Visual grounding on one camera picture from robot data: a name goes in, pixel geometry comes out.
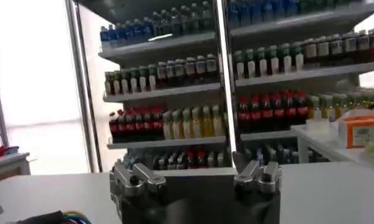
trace shelf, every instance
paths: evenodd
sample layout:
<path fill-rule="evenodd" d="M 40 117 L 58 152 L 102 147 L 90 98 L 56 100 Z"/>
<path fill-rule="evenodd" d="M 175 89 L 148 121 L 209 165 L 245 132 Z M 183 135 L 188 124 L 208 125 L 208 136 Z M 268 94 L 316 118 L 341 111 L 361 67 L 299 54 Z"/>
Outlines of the shelf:
<path fill-rule="evenodd" d="M 305 28 L 306 33 L 318 33 L 318 31 L 329 31 L 334 33 L 348 32 L 355 25 L 374 13 L 374 3 L 354 3 L 348 6 L 338 7 L 335 10 L 312 13 L 309 15 L 299 15 L 292 18 L 280 19 L 270 23 L 255 24 L 246 27 L 239 27 L 231 30 L 233 37 L 242 37 L 250 35 L 263 35 L 269 32 L 285 31 L 285 35 L 301 32 Z"/>
<path fill-rule="evenodd" d="M 338 136 L 334 130 L 327 133 L 314 133 L 306 131 L 305 125 L 295 125 L 291 126 L 291 131 L 303 140 L 307 147 L 312 148 L 332 162 L 350 161 L 374 168 L 374 158 L 368 156 L 365 148 L 345 149 L 338 143 Z"/>
<path fill-rule="evenodd" d="M 126 142 L 108 144 L 109 149 L 127 149 L 127 148 L 153 148 L 153 147 L 169 147 L 180 145 L 203 145 L 203 144 L 219 144 L 225 143 L 226 137 L 209 137 L 209 138 L 193 138 L 193 139 L 178 139 L 178 140 L 164 140 L 164 141 L 147 141 L 147 142 Z"/>
<path fill-rule="evenodd" d="M 197 44 L 206 43 L 208 41 L 213 41 L 215 39 L 215 34 L 213 32 L 201 33 L 196 35 L 186 35 L 176 38 L 166 38 L 163 40 L 156 40 L 151 42 L 133 44 L 124 47 L 118 47 L 114 49 L 109 49 L 99 53 L 99 56 L 112 61 L 121 61 L 124 59 L 130 59 L 132 55 L 143 55 L 148 52 L 154 53 L 153 56 L 158 57 L 158 50 L 166 50 L 169 54 L 170 48 L 178 48 L 184 46 L 193 47 Z"/>
<path fill-rule="evenodd" d="M 296 137 L 291 131 L 271 131 L 271 132 L 261 132 L 261 133 L 250 133 L 241 134 L 242 141 L 253 141 L 253 140 L 263 140 L 272 138 L 290 138 Z"/>
<path fill-rule="evenodd" d="M 160 89 L 156 91 L 126 94 L 126 95 L 103 96 L 103 100 L 105 102 L 117 103 L 117 102 L 129 101 L 129 100 L 139 100 L 139 99 L 147 99 L 147 98 L 154 98 L 154 97 L 175 96 L 175 95 L 180 95 L 180 94 L 214 91 L 214 90 L 219 90 L 220 88 L 221 88 L 220 83 L 210 83 L 210 84 L 205 84 L 205 85 Z"/>
<path fill-rule="evenodd" d="M 321 68 L 309 71 L 291 72 L 287 74 L 264 76 L 251 79 L 239 79 L 235 81 L 235 85 L 251 86 L 266 83 L 277 83 L 291 80 L 310 79 L 316 77 L 326 77 L 342 74 L 362 74 L 369 71 L 374 71 L 374 62 L 348 66 Z"/>

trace white table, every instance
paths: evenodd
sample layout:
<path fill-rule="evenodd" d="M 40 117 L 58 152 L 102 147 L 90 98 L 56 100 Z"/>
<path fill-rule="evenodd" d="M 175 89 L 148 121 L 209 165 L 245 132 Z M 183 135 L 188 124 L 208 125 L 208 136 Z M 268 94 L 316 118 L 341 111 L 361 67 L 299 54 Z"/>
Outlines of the white table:
<path fill-rule="evenodd" d="M 26 160 L 29 153 L 15 153 L 0 157 L 0 174 L 19 168 L 20 175 L 30 175 L 29 162 Z"/>
<path fill-rule="evenodd" d="M 291 126 L 297 136 L 297 148 L 300 163 L 308 163 L 308 148 L 312 148 L 330 161 L 351 161 L 362 166 L 374 168 L 374 158 L 366 154 L 365 149 L 346 149 L 339 145 L 333 131 L 315 133 L 306 131 L 305 125 Z"/>
<path fill-rule="evenodd" d="M 228 173 L 235 172 L 229 168 Z M 285 165 L 282 174 L 281 224 L 374 223 L 374 170 L 355 163 L 313 163 Z M 101 173 L 1 181 L 0 223 L 78 210 L 93 224 L 120 224 L 108 178 Z"/>

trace white countertop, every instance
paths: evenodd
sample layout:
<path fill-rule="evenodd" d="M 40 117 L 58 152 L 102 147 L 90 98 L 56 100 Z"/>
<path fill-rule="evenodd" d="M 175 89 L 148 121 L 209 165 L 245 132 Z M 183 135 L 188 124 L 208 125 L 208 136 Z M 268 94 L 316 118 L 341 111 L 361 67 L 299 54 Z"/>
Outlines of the white countertop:
<path fill-rule="evenodd" d="M 282 174 L 280 223 L 374 223 L 374 170 L 355 163 L 315 163 L 285 165 Z M 93 224 L 120 224 L 108 178 L 107 173 L 100 173 L 17 176 L 1 181 L 4 213 L 0 223 L 78 210 Z"/>

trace bottle label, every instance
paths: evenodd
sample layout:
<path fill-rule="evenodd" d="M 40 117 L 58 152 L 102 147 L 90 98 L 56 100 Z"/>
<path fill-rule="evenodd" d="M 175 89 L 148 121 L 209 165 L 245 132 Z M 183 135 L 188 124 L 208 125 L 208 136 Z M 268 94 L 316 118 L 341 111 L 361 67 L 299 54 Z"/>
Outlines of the bottle label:
<path fill-rule="evenodd" d="M 150 84 L 150 90 L 154 91 L 157 89 L 156 87 L 156 77 L 154 75 L 149 76 L 149 84 Z"/>
<path fill-rule="evenodd" d="M 318 56 L 324 57 L 328 55 L 328 42 L 318 44 Z"/>
<path fill-rule="evenodd" d="M 297 71 L 303 70 L 303 65 L 304 65 L 303 54 L 297 54 L 296 55 L 296 70 Z"/>
<path fill-rule="evenodd" d="M 245 78 L 243 63 L 237 63 L 237 76 L 238 76 L 238 79 Z"/>
<path fill-rule="evenodd" d="M 216 72 L 216 61 L 214 59 L 207 60 L 207 71 Z"/>
<path fill-rule="evenodd" d="M 279 73 L 279 59 L 277 58 L 271 59 L 271 69 L 272 69 L 272 75 Z"/>
<path fill-rule="evenodd" d="M 260 74 L 261 74 L 261 76 L 266 75 L 266 69 L 267 69 L 266 60 L 261 59 L 260 60 Z"/>
<path fill-rule="evenodd" d="M 139 85 L 140 85 L 140 90 L 142 92 L 146 92 L 147 91 L 146 78 L 145 77 L 139 77 Z"/>
<path fill-rule="evenodd" d="M 138 93 L 137 79 L 132 78 L 130 79 L 130 82 L 131 82 L 131 92 Z"/>
<path fill-rule="evenodd" d="M 292 58 L 287 55 L 284 57 L 284 72 L 291 72 Z"/>
<path fill-rule="evenodd" d="M 206 72 L 206 63 L 204 61 L 196 62 L 196 71 L 198 74 L 203 74 Z"/>
<path fill-rule="evenodd" d="M 248 72 L 249 72 L 249 78 L 255 77 L 255 63 L 254 61 L 248 62 Z"/>

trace white shelf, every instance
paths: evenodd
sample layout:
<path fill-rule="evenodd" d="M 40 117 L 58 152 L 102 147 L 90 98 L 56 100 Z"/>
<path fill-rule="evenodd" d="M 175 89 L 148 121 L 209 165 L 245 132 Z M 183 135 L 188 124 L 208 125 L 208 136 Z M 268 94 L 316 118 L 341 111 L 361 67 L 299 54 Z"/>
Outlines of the white shelf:
<path fill-rule="evenodd" d="M 253 140 L 263 140 L 272 138 L 290 138 L 296 137 L 291 131 L 271 131 L 271 132 L 261 132 L 261 133 L 250 133 L 241 134 L 242 141 L 253 141 Z"/>
<path fill-rule="evenodd" d="M 149 51 L 168 50 L 171 47 L 191 46 L 206 41 L 213 41 L 215 34 L 213 32 L 201 33 L 196 35 L 186 35 L 176 38 L 166 38 L 163 40 L 132 44 L 124 47 L 117 47 L 99 53 L 99 56 L 105 59 L 118 60 L 129 58 L 133 54 L 144 54 Z"/>
<path fill-rule="evenodd" d="M 147 141 L 147 142 L 126 142 L 108 144 L 109 149 L 127 149 L 127 148 L 153 148 L 153 147 L 169 147 L 180 145 L 201 145 L 201 144 L 219 144 L 225 143 L 226 137 L 208 137 L 208 138 L 192 138 L 192 139 L 177 139 L 177 140 L 164 140 L 164 141 Z"/>
<path fill-rule="evenodd" d="M 337 134 L 331 130 L 328 133 L 306 131 L 305 125 L 291 126 L 292 132 L 312 148 L 332 162 L 351 161 L 363 166 L 374 167 L 374 158 L 368 156 L 364 148 L 345 149 L 340 146 Z"/>
<path fill-rule="evenodd" d="M 139 99 L 147 99 L 147 98 L 154 98 L 154 97 L 164 97 L 164 96 L 174 96 L 174 95 L 188 94 L 188 93 L 214 91 L 214 90 L 219 90 L 220 88 L 221 88 L 220 83 L 210 83 L 210 84 L 205 84 L 205 85 L 160 89 L 156 91 L 134 93 L 134 94 L 103 96 L 103 100 L 105 102 L 124 102 L 124 101 L 129 101 L 129 100 L 139 100 Z"/>
<path fill-rule="evenodd" d="M 362 74 L 365 72 L 374 71 L 374 62 L 356 64 L 356 65 L 347 65 L 347 66 L 338 66 L 330 68 L 321 68 L 313 70 L 304 70 L 300 72 L 291 72 L 287 74 L 271 75 L 264 77 L 257 77 L 251 79 L 238 79 L 235 81 L 236 86 L 251 86 L 251 85 L 261 85 L 266 83 L 277 83 L 285 82 L 291 80 L 300 80 L 300 79 L 310 79 L 316 77 L 327 77 L 334 75 L 342 74 Z"/>

